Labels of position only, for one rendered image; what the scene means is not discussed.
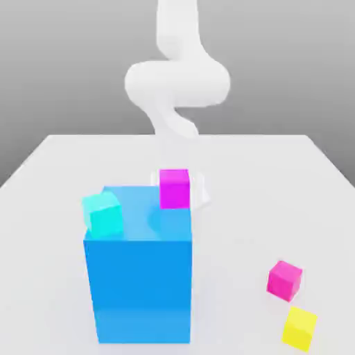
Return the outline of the small magenta cube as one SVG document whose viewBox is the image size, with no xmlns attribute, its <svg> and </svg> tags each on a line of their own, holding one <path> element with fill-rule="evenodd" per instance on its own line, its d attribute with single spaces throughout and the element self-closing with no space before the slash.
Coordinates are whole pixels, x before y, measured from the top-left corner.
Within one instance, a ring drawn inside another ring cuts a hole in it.
<svg viewBox="0 0 355 355">
<path fill-rule="evenodd" d="M 159 171 L 159 202 L 162 209 L 190 208 L 190 180 L 187 169 Z"/>
</svg>

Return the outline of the small cyan cube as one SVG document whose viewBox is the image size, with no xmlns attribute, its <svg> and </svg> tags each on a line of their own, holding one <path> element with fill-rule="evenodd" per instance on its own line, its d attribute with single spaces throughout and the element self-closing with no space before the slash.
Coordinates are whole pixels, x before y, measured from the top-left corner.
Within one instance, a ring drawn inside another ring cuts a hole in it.
<svg viewBox="0 0 355 355">
<path fill-rule="evenodd" d="M 85 225 L 92 239 L 103 239 L 123 232 L 122 207 L 111 191 L 82 199 Z"/>
</svg>

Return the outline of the small pink cube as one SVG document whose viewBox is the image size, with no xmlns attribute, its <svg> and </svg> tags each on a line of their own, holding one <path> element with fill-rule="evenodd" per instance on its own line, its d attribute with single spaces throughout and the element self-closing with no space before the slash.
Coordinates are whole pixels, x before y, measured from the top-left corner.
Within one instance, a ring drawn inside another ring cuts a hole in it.
<svg viewBox="0 0 355 355">
<path fill-rule="evenodd" d="M 278 261 L 268 274 L 266 290 L 290 302 L 300 288 L 303 270 L 285 261 Z"/>
</svg>

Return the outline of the small yellow cube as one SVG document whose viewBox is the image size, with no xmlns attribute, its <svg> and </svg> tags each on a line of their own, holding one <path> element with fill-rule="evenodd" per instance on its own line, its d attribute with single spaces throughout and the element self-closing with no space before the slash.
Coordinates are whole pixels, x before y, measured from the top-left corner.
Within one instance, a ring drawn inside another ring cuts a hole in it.
<svg viewBox="0 0 355 355">
<path fill-rule="evenodd" d="M 291 306 L 284 325 L 282 342 L 308 352 L 316 321 L 316 314 Z"/>
</svg>

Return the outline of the large blue box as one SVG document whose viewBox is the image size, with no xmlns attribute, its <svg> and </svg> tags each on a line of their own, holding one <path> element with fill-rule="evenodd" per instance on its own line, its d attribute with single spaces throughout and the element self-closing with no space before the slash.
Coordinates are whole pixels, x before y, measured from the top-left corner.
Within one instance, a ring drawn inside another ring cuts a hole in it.
<svg viewBox="0 0 355 355">
<path fill-rule="evenodd" d="M 189 343 L 190 210 L 161 209 L 157 186 L 103 190 L 121 205 L 123 231 L 87 230 L 83 241 L 99 343 Z"/>
</svg>

